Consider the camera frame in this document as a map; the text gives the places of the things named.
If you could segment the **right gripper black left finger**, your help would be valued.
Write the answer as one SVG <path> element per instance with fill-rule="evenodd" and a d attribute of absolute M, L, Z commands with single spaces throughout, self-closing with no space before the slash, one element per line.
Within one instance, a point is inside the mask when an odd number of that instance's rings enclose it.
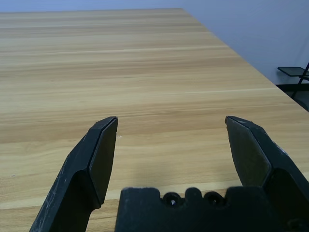
<path fill-rule="evenodd" d="M 111 177 L 118 118 L 96 122 L 66 157 L 31 228 L 32 232 L 84 232 L 104 203 Z"/>

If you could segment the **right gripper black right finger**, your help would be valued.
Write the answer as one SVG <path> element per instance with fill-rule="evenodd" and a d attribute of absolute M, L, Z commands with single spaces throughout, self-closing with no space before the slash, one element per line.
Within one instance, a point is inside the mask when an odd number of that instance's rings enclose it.
<path fill-rule="evenodd" d="M 309 216 L 309 183 L 287 153 L 259 125 L 225 118 L 233 162 L 243 186 L 261 187 L 280 217 Z"/>

